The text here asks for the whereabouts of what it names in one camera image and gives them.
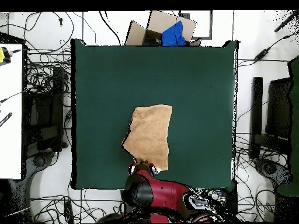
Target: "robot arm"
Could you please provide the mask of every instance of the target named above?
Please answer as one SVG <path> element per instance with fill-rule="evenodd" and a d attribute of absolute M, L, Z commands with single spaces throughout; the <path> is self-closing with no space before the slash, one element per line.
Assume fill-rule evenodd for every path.
<path fill-rule="evenodd" d="M 224 222 L 240 222 L 219 201 L 205 191 L 197 191 L 186 185 L 155 178 L 158 169 L 151 163 L 133 163 L 123 193 L 123 201 L 144 212 L 168 216 L 174 221 L 205 221 L 216 215 Z"/>

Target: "yellow device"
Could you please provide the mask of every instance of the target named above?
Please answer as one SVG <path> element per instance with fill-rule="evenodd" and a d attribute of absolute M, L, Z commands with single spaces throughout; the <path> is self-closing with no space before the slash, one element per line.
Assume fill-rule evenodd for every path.
<path fill-rule="evenodd" d="M 4 56 L 4 52 L 3 49 L 0 47 L 0 62 L 3 62 L 5 56 Z"/>

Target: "power adapter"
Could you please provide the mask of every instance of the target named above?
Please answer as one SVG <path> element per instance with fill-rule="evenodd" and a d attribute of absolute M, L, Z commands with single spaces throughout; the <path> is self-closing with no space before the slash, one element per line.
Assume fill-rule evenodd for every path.
<path fill-rule="evenodd" d="M 255 61 L 261 60 L 264 56 L 266 56 L 269 53 L 269 50 L 269 48 L 262 50 L 257 56 L 255 56 Z"/>

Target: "cloth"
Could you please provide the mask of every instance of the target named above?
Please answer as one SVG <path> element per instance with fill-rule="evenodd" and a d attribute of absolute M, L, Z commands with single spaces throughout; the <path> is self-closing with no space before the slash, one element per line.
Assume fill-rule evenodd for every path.
<path fill-rule="evenodd" d="M 172 47 L 186 45 L 185 38 L 182 36 L 182 33 L 183 24 L 179 21 L 162 33 L 162 45 Z"/>
<path fill-rule="evenodd" d="M 161 171 L 168 170 L 167 134 L 171 113 L 172 107 L 167 105 L 137 107 L 134 110 L 123 148 L 137 162 L 147 160 Z"/>

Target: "black frame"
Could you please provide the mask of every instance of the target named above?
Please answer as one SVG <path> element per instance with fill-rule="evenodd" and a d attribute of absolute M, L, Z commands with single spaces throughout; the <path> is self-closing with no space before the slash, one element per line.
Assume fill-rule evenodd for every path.
<path fill-rule="evenodd" d="M 21 44 L 22 51 L 22 91 L 26 88 L 28 83 L 27 81 L 27 46 L 26 41 L 22 38 L 17 38 L 15 36 L 11 36 L 6 33 L 0 32 L 0 43 L 2 44 Z M 22 147 L 21 147 L 21 156 L 22 156 L 22 164 L 21 164 L 21 180 L 26 177 L 26 154 L 27 154 L 27 139 L 26 132 L 24 128 L 25 116 L 24 116 L 24 105 L 25 105 L 25 96 L 22 94 Z"/>

